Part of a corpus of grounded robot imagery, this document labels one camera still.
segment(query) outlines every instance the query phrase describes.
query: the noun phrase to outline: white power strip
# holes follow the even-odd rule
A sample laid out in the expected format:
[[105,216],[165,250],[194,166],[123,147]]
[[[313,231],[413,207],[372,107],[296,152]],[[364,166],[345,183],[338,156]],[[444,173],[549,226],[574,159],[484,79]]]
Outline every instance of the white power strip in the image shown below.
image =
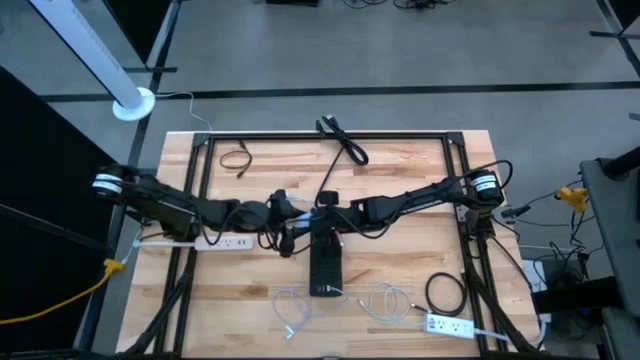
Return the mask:
[[[214,236],[209,236],[209,240],[214,241],[214,239]],[[222,236],[217,244],[211,246],[203,236],[200,236],[196,238],[195,248],[197,251],[251,250],[253,249],[253,238],[247,235]]]
[[473,321],[471,320],[428,313],[425,313],[424,320],[424,332],[455,336],[463,339],[475,338]]

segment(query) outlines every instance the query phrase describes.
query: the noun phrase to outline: white pole base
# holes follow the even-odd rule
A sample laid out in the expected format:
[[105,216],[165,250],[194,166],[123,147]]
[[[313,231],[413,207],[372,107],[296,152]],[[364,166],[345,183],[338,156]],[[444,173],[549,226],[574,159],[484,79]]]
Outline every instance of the white pole base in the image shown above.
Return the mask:
[[113,115],[122,121],[138,121],[149,115],[156,105],[156,97],[151,90],[139,87],[142,103],[134,109],[122,107],[117,101],[113,102]]

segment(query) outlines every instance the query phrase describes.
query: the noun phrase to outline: yellow clamp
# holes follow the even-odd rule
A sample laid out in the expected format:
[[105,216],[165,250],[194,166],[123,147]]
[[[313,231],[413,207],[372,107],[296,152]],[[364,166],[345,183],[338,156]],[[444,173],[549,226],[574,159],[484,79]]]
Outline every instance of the yellow clamp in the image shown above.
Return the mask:
[[563,187],[556,193],[556,198],[564,200],[569,206],[574,208],[576,212],[587,211],[587,189],[585,188],[571,190]]

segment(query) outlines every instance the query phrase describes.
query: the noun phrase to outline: gray floor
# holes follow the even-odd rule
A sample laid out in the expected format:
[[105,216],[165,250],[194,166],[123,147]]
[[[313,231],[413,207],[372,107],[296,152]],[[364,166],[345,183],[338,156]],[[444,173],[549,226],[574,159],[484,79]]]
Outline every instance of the gray floor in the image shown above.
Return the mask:
[[[100,0],[77,2],[124,66],[139,60]],[[0,3],[0,64],[38,94],[98,93],[104,89],[24,2]],[[195,0],[182,6],[161,91],[267,88],[514,84],[635,81],[637,74],[615,40],[588,36],[608,30],[595,1],[458,0],[428,13],[391,3],[352,10],[334,0],[320,8],[266,6],[250,0]],[[148,86],[149,76],[132,76]],[[578,163],[615,156],[638,145],[638,90],[443,95],[376,95],[197,100],[194,112],[216,130],[313,129],[334,114],[345,129],[488,129],[498,158],[511,160],[512,204],[577,179]],[[115,120],[110,104],[52,104],[117,161],[124,162],[136,124]],[[189,117],[188,101],[160,101],[151,117],[139,165],[156,167],[164,134],[205,130]],[[527,218],[567,222],[570,211],[553,200]],[[566,246],[568,230],[521,225],[522,243]],[[127,224],[119,254],[133,236]],[[600,245],[595,222],[581,230]],[[528,258],[543,254],[523,251]],[[109,284],[96,350],[117,339],[130,281]],[[596,277],[611,270],[594,254]],[[592,350],[551,342],[554,352]]]

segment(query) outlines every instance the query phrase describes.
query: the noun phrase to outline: black floor stripe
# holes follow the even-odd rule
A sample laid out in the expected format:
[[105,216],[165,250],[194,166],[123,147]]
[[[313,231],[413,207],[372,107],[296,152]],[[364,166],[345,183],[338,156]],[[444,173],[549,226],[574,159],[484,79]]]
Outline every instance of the black floor stripe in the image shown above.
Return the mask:
[[[605,1],[596,0],[596,3],[598,3],[600,11],[602,11],[602,14],[607,19],[607,22],[609,23],[611,29],[616,33],[620,32],[622,29],[620,28],[620,25],[618,25],[616,19],[614,19],[613,14],[611,14],[611,10],[609,10],[609,7],[605,3]],[[618,39],[618,42],[620,43],[620,46],[622,46],[622,50],[627,56],[627,60],[629,60],[631,66],[633,66],[633,69],[636,71],[636,75],[640,77],[640,60],[638,60],[638,56],[636,55],[635,51],[633,51],[633,48],[629,44],[629,41],[627,39]]]
[[[585,91],[585,90],[628,90],[640,89],[640,81],[548,83],[548,84],[498,84],[498,85],[434,85],[434,86],[384,86],[384,87],[342,87],[308,89],[265,89],[265,90],[214,90],[191,91],[196,99],[242,99],[277,98],[300,96],[357,96],[357,95],[410,95],[410,94],[474,94],[501,92],[545,92],[545,91]],[[109,94],[43,95],[46,102],[86,102],[113,101]],[[189,99],[186,94],[158,101]]]

